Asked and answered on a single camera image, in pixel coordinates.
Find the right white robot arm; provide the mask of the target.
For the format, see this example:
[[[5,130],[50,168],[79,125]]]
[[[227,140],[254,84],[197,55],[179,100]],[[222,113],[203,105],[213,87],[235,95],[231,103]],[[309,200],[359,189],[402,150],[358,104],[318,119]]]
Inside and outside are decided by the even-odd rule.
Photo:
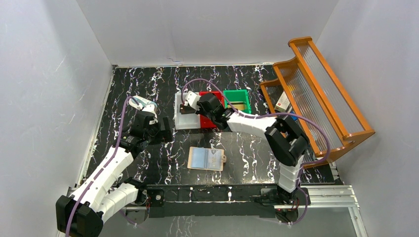
[[[213,93],[200,96],[189,91],[186,101],[197,114],[210,119],[222,131],[247,133],[266,140],[280,163],[279,200],[292,204],[297,199],[299,173],[309,139],[290,116],[258,118],[236,112],[225,108]]]

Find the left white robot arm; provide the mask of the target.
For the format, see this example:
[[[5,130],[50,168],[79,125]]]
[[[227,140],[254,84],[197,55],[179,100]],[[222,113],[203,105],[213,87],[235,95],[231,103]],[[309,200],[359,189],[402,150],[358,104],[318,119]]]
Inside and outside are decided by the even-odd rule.
[[[108,154],[69,196],[56,204],[57,228],[68,237],[97,237],[104,223],[126,205],[144,205],[150,197],[146,185],[128,178],[114,190],[118,176],[150,145],[173,141],[168,117],[138,112],[134,122],[122,129]]]

